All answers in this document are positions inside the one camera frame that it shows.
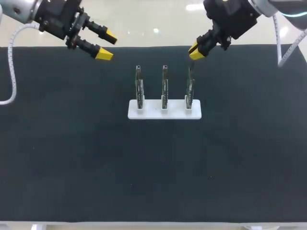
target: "white holder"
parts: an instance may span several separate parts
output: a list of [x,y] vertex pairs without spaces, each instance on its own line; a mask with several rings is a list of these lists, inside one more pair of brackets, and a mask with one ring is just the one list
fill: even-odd
[[128,118],[132,120],[195,120],[201,119],[201,102],[193,100],[192,108],[187,109],[187,96],[183,100],[169,99],[167,109],[162,109],[162,100],[145,100],[143,109],[138,109],[137,100],[130,100]]

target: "robotic arm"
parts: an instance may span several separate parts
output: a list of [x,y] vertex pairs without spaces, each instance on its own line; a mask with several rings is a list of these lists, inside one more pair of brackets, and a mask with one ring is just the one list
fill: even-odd
[[280,11],[296,28],[307,29],[307,0],[205,0],[203,4],[213,28],[190,48],[192,60],[208,56],[217,43],[227,50],[231,39],[256,25],[262,14],[272,17]]
[[80,7],[82,0],[0,0],[3,13],[23,24],[35,21],[39,30],[64,40],[69,49],[77,46],[95,59],[111,60],[113,54],[98,45],[82,40],[81,29],[87,27],[101,39],[115,44],[117,39],[105,26],[90,21]]

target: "black mat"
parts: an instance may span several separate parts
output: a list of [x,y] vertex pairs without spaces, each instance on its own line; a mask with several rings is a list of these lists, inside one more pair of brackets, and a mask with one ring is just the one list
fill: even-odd
[[[147,99],[183,98],[187,47],[15,48],[17,101],[0,107],[0,220],[307,222],[307,64],[275,46],[214,49],[196,66],[201,120],[131,121],[135,66]],[[0,50],[0,99],[11,93]]]

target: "cable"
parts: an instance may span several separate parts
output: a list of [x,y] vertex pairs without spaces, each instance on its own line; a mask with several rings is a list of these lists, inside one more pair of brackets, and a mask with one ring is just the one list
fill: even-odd
[[290,46],[288,51],[282,57],[282,46],[280,41],[280,30],[277,22],[276,15],[273,15],[275,32],[276,32],[276,42],[277,42],[277,58],[278,58],[278,67],[282,67],[286,60],[291,56],[295,48],[300,44],[300,42],[307,36],[307,29],[295,40],[295,42]]
[[[2,7],[0,5],[0,23],[2,20]],[[17,85],[16,85],[16,78],[15,78],[15,71],[14,71],[14,63],[13,63],[13,44],[16,36],[24,29],[26,28],[33,28],[33,29],[39,29],[39,24],[38,23],[30,23],[30,24],[25,24],[19,29],[17,29],[11,36],[10,43],[8,46],[8,61],[9,61],[9,67],[10,67],[10,74],[11,74],[11,80],[12,80],[12,95],[11,97],[6,100],[6,101],[0,101],[0,105],[5,105],[12,103],[17,94]]]

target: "floor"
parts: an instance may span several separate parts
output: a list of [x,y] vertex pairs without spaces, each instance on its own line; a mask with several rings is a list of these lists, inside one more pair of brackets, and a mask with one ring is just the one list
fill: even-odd
[[[118,37],[116,46],[191,46],[199,35],[212,28],[202,0],[84,0],[83,7],[96,23],[107,26]],[[277,15],[283,44],[293,43],[301,34],[282,15]],[[11,34],[21,24],[6,16],[0,27],[0,46],[7,46]],[[82,37],[101,46],[89,30]],[[233,44],[275,44],[272,18],[261,16],[258,24]],[[64,41],[47,33],[27,30],[17,38],[16,46],[64,46]],[[307,57],[307,39],[300,45]]]
[[[17,223],[10,222],[8,225],[0,225],[0,230],[30,230],[32,224],[30,223]],[[255,230],[306,230],[306,227],[254,227]],[[68,226],[68,225],[48,225],[46,230],[248,230],[250,227],[223,227],[223,226],[214,226],[214,227],[99,227],[99,226]]]

